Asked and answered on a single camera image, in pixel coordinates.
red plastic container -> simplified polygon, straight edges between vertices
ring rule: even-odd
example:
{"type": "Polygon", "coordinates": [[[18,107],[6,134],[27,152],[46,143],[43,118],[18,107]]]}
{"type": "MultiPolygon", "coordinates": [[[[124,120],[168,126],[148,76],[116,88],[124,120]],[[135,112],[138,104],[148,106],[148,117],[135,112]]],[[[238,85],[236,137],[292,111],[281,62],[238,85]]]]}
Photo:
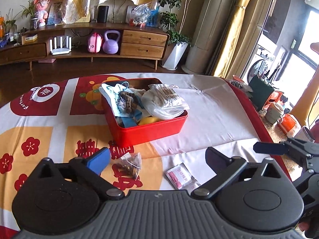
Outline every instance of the red plastic container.
{"type": "MultiPolygon", "coordinates": [[[[126,81],[129,82],[130,86],[136,89],[145,90],[149,90],[149,84],[161,83],[161,81],[156,78],[127,79],[126,81]]],[[[117,124],[112,109],[103,96],[102,106],[109,130],[116,144],[120,147],[134,146],[178,134],[187,119],[187,111],[184,111],[179,117],[174,119],[162,120],[160,122],[141,126],[122,128],[117,124]]]]}

purple kettlebell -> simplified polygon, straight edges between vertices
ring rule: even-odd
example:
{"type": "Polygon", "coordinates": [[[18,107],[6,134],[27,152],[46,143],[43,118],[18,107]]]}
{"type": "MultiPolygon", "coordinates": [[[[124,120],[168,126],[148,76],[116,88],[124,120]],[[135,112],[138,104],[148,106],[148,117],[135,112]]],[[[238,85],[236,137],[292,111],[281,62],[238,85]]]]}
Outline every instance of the purple kettlebell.
{"type": "Polygon", "coordinates": [[[119,50],[119,45],[118,45],[118,41],[120,39],[121,33],[117,30],[107,30],[104,33],[104,38],[105,38],[105,42],[103,44],[103,51],[106,54],[116,54],[119,50]],[[118,35],[117,39],[108,39],[107,35],[108,33],[115,33],[118,35]]]}

white planter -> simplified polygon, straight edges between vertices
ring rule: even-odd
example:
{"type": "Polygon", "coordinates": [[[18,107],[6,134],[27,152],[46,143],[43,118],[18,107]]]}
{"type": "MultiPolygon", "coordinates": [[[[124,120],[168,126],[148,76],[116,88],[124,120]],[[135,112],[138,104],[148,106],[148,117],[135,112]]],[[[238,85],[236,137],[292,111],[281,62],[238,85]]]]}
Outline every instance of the white planter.
{"type": "Polygon", "coordinates": [[[181,59],[182,55],[184,54],[186,48],[188,46],[188,43],[183,42],[179,45],[175,45],[172,52],[166,59],[166,61],[162,62],[162,67],[167,70],[175,70],[177,68],[177,64],[179,60],[181,59]]]}

white router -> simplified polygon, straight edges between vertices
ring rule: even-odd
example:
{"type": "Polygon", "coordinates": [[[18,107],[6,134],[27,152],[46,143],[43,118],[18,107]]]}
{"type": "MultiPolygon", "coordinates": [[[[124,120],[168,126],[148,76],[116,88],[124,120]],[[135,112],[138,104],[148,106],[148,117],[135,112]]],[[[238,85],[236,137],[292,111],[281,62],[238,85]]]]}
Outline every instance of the white router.
{"type": "Polygon", "coordinates": [[[60,47],[56,47],[56,37],[54,37],[54,49],[52,47],[52,40],[50,39],[50,52],[52,55],[68,54],[71,52],[71,37],[66,36],[66,47],[63,47],[63,37],[60,37],[60,47]]]}

patterned tablecloth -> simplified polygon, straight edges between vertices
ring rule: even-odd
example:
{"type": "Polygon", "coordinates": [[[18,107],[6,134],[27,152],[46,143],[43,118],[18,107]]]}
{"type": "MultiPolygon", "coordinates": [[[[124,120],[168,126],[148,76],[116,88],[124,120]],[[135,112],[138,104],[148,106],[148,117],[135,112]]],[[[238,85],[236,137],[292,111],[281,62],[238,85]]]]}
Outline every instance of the patterned tablecloth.
{"type": "Polygon", "coordinates": [[[136,181],[112,163],[101,174],[127,193],[129,189],[173,189],[164,171],[181,162],[205,183],[215,175],[205,162],[209,146],[229,157],[260,162],[266,155],[255,154],[254,143],[259,139],[271,142],[243,93],[211,76],[119,73],[80,77],[33,88],[2,107],[0,117],[0,238],[10,238],[19,230],[11,212],[12,200],[44,157],[68,162],[102,147],[110,148],[112,159],[140,152],[142,170],[136,181]],[[178,85],[178,94],[190,106],[188,118],[177,135],[120,148],[108,129],[98,88],[107,80],[147,77],[178,85]]]}

